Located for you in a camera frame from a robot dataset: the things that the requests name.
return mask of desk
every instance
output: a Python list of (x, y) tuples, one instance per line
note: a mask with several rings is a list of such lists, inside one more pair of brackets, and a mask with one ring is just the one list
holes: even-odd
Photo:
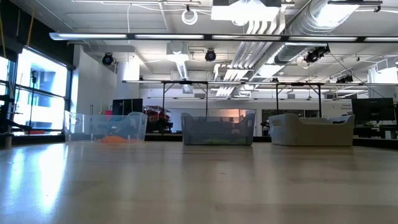
[(381, 137), (379, 128), (375, 127), (354, 127), (354, 135), (360, 138)]
[(397, 125), (380, 125), (381, 138), (386, 138), (386, 131), (391, 132), (391, 139), (397, 139), (398, 126)]
[(381, 125), (380, 127), (355, 127), (354, 135), (358, 135), (360, 138), (380, 137), (385, 139), (386, 131), (391, 132), (391, 139), (397, 139), (398, 126), (396, 125)]

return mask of orange object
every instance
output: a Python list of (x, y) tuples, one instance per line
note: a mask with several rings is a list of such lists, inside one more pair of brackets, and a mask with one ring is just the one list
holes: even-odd
[(28, 134), (45, 134), (45, 131), (28, 131)]
[(103, 143), (132, 143), (132, 142), (138, 142), (137, 139), (132, 139), (132, 140), (127, 140), (119, 136), (105, 136), (105, 138), (97, 140), (99, 142)]

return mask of fluorescent light fixture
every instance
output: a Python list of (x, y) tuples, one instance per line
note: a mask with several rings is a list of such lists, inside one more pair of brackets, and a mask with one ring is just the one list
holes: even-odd
[(286, 46), (314, 46), (314, 47), (326, 47), (328, 44), (327, 43), (312, 43), (312, 42), (286, 42)]
[(135, 81), (135, 80), (123, 80), (123, 83), (162, 83), (161, 81)]
[(247, 85), (275, 85), (276, 83), (263, 83), (263, 82), (247, 82)]
[(50, 33), (53, 40), (87, 40), (87, 39), (127, 39), (126, 34), (63, 34)]
[(325, 42), (329, 42), (329, 41), (347, 41), (347, 42), (354, 42), (356, 41), (357, 37), (312, 37), (312, 36), (293, 36), (293, 37), (289, 37), (289, 40), (291, 41), (325, 41)]
[(364, 90), (338, 90), (338, 91), (333, 91), (333, 93), (359, 93)]
[(203, 40), (204, 35), (196, 34), (136, 34), (136, 39), (198, 39)]
[(398, 37), (367, 37), (365, 42), (388, 42), (388, 41), (398, 41)]
[(240, 85), (244, 82), (208, 82), (209, 84), (225, 84), (225, 85)]
[(261, 41), (275, 41), (280, 40), (279, 36), (269, 35), (213, 35), (213, 40), (261, 40)]
[(102, 4), (156, 4), (159, 3), (165, 5), (182, 5), (182, 4), (189, 4), (189, 5), (200, 5), (199, 1), (104, 1), (104, 0), (72, 0), (72, 2), (83, 2), (83, 3), (102, 3)]

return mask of silver ductwork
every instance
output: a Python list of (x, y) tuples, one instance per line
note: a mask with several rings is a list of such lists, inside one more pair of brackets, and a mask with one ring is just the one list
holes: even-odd
[[(286, 35), (327, 35), (342, 23), (358, 8), (358, 5), (328, 4), (328, 0), (313, 0), (296, 20), (286, 29)], [(287, 64), (302, 55), (307, 46), (273, 43), (265, 56), (254, 67), (255, 75), (269, 78), (284, 66), (265, 65), (270, 63)]]

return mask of ceiling light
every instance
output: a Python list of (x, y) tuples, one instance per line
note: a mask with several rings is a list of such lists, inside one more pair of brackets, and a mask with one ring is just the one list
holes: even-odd
[(226, 84), (226, 85), (239, 85), (244, 84), (244, 82), (208, 82), (209, 84)]
[(364, 40), (365, 42), (389, 42), (389, 41), (398, 41), (398, 37), (367, 37)]
[(123, 83), (162, 83), (162, 81), (134, 81), (134, 80), (123, 80)]
[(270, 35), (213, 35), (213, 40), (250, 40), (250, 41), (276, 41), (280, 40), (280, 36)]
[(308, 37), (289, 37), (289, 40), (291, 41), (325, 41), (325, 42), (331, 42), (331, 41), (347, 41), (347, 42), (354, 42), (356, 41), (357, 37), (312, 37), (312, 36), (308, 36)]
[(127, 39), (126, 34), (63, 34), (50, 33), (53, 40), (85, 40), (85, 39)]
[(104, 0), (72, 0), (72, 2), (83, 2), (83, 3), (102, 3), (102, 4), (156, 4), (159, 3), (166, 5), (198, 5), (200, 6), (200, 1), (104, 1)]
[(342, 0), (331, 0), (328, 1), (329, 5), (358, 5), (358, 6), (377, 6), (379, 4), (382, 4), (383, 1), (380, 0), (375, 0), (375, 1), (354, 1), (354, 0), (348, 0), (348, 1), (342, 1)]
[(247, 85), (275, 85), (275, 83), (263, 83), (263, 82), (247, 82)]
[(358, 93), (364, 90), (338, 90), (337, 93)]
[(307, 47), (326, 47), (327, 43), (312, 43), (312, 42), (286, 42), (286, 46), (307, 46)]
[(136, 34), (136, 39), (204, 39), (204, 35), (192, 35), (192, 34)]

